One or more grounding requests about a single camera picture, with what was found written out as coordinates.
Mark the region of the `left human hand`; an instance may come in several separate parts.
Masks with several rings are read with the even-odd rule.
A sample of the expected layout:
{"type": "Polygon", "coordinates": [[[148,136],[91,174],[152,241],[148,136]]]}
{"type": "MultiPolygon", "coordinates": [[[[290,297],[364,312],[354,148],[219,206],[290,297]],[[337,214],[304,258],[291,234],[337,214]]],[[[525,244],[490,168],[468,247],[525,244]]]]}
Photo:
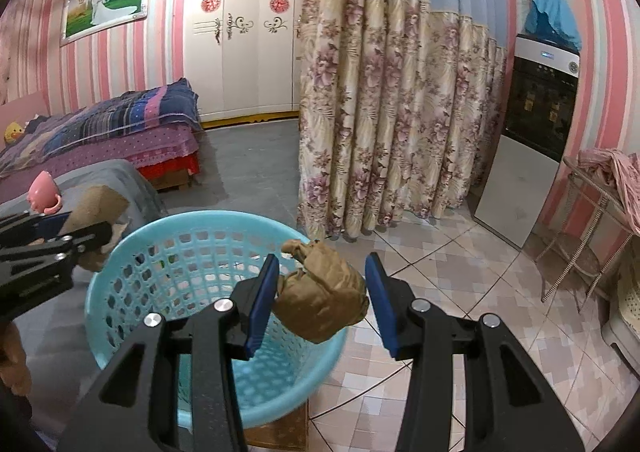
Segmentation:
{"type": "Polygon", "coordinates": [[[27,397],[32,390],[32,374],[26,363],[20,331],[14,322],[1,328],[1,380],[12,394],[27,397]]]}

